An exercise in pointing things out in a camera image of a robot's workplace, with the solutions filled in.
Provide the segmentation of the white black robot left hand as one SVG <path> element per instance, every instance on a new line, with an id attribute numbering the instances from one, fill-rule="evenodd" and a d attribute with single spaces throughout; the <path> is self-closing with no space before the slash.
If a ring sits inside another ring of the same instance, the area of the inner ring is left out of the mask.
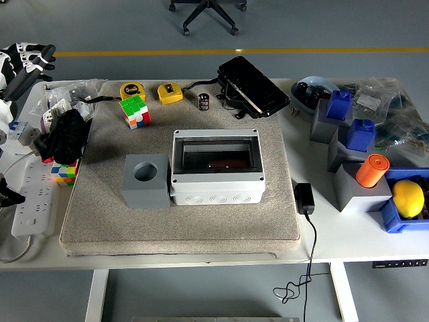
<path id="1" fill-rule="evenodd" d="M 11 106 L 37 80 L 51 81 L 46 70 L 54 70 L 56 47 L 27 42 L 1 49 L 1 133 L 9 133 L 14 120 Z"/>

